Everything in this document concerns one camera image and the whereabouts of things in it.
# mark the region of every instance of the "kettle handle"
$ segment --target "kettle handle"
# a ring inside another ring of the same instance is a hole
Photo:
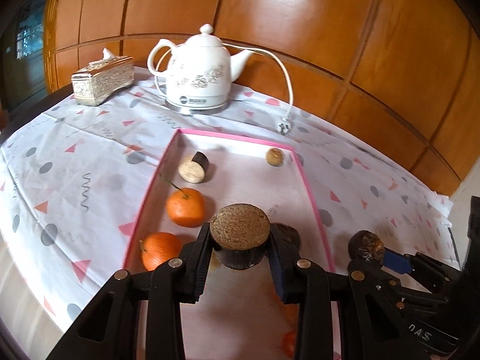
[[[155,67],[153,66],[153,58],[155,57],[155,54],[157,54],[158,50],[160,50],[162,47],[169,47],[172,51],[173,55],[173,50],[177,48],[177,45],[174,44],[174,42],[171,42],[168,39],[160,39],[157,43],[157,45],[152,49],[150,54],[148,55],[147,58],[147,67],[150,73],[152,73],[154,76],[157,77],[166,77],[165,75],[165,70],[164,71],[157,71],[155,70]]]

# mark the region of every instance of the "tray rim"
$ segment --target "tray rim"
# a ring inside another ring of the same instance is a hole
[[[320,237],[322,239],[322,244],[323,244],[323,249],[325,251],[325,256],[328,264],[328,269],[331,272],[335,272],[335,264],[333,260],[333,255],[332,255],[332,250],[330,249],[330,244],[328,243],[328,238],[327,234],[325,232],[325,228],[323,227],[322,220],[320,218],[320,213],[318,212],[318,205],[316,202],[316,199],[314,197],[313,191],[311,190],[310,184],[307,180],[307,177],[305,175],[305,172],[303,170],[302,163],[300,162],[299,157],[297,156],[297,152],[295,151],[295,148],[293,146],[283,144],[283,143],[277,143],[277,142],[272,142],[269,140],[265,139],[259,139],[259,138],[251,138],[251,137],[246,137],[242,135],[234,135],[234,134],[226,134],[222,132],[216,132],[216,131],[204,131],[204,130],[196,130],[194,128],[177,128],[174,135],[172,135],[168,145],[165,148],[165,151],[163,152],[162,156],[160,157],[160,160],[158,162],[158,165],[155,168],[154,174],[152,176],[152,179],[150,180],[150,183],[148,185],[147,191],[142,199],[142,204],[140,205],[140,208],[135,215],[135,225],[133,232],[131,233],[130,240],[128,241],[128,246],[125,251],[124,257],[123,257],[123,263],[122,263],[122,269],[126,269],[126,263],[131,255],[131,250],[132,250],[132,241],[134,239],[134,236],[138,230],[138,223],[140,219],[140,215],[142,214],[143,211],[143,206],[145,205],[146,200],[150,197],[150,194],[153,189],[153,184],[155,180],[155,175],[157,174],[157,169],[163,164],[165,161],[165,156],[166,153],[169,151],[172,143],[174,140],[180,135],[180,134],[186,134],[186,135],[200,135],[200,136],[205,136],[205,137],[212,137],[212,138],[221,138],[221,139],[228,139],[228,140],[239,140],[242,142],[248,142],[248,143],[256,143],[260,144],[263,146],[269,146],[269,147],[276,147],[278,149],[283,149],[287,150],[292,154],[293,161],[295,162],[297,169],[300,172],[300,177],[303,182],[303,186],[305,187],[307,191],[307,195],[310,200],[311,208],[313,209],[313,212],[315,214],[315,219],[317,221],[318,225],[318,230],[320,231]]]

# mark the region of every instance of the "pink tray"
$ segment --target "pink tray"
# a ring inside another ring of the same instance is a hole
[[[281,167],[270,166],[266,152],[278,147],[284,153]],[[177,172],[181,158],[203,152],[210,160],[205,181],[190,184]],[[300,253],[333,271],[326,235],[302,165],[292,147],[234,135],[199,130],[179,130],[160,161],[139,212],[125,268],[143,272],[139,240],[148,233],[165,231],[184,243],[196,239],[200,228],[175,225],[167,217],[165,202],[174,188],[199,190],[205,197],[206,221],[221,207],[250,203],[264,210],[271,222],[293,226],[301,236]],[[221,266],[210,271],[205,292],[195,305],[182,304],[182,329],[188,359],[286,359],[281,343],[291,326],[274,299],[268,261],[247,271]],[[144,331],[139,332],[138,359],[143,358]]]

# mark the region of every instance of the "white power cord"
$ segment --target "white power cord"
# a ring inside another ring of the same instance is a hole
[[[289,133],[290,130],[291,130],[290,113],[291,113],[292,107],[293,107],[293,89],[292,89],[292,82],[290,81],[289,73],[288,73],[285,65],[283,64],[283,62],[280,61],[280,59],[273,52],[270,52],[270,51],[267,51],[267,50],[253,48],[253,47],[240,47],[240,46],[237,46],[237,45],[234,45],[234,44],[229,44],[229,43],[223,43],[223,45],[228,46],[228,47],[233,47],[233,48],[236,48],[236,49],[239,49],[239,50],[252,50],[252,51],[256,52],[256,54],[258,54],[258,53],[266,54],[266,55],[272,57],[280,65],[280,68],[282,69],[283,74],[285,76],[286,88],[289,92],[289,106],[286,109],[285,115],[282,117],[282,120],[277,124],[277,132],[279,132],[282,135],[285,135],[285,134]],[[168,49],[166,52],[164,52],[162,57],[160,57],[160,60],[158,61],[157,66],[155,67],[155,70],[158,70],[158,68],[160,67],[160,64],[162,63],[163,59],[167,56],[167,54],[169,52],[170,52],[170,49]],[[158,84],[158,77],[157,76],[155,76],[155,86],[157,87],[158,92],[162,93],[162,91],[160,90],[160,86]]]

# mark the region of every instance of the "kettle spout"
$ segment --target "kettle spout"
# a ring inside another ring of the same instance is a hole
[[[247,63],[248,57],[253,53],[254,52],[252,50],[243,50],[230,57],[230,73],[232,82],[240,77],[240,74],[242,74],[243,68]]]

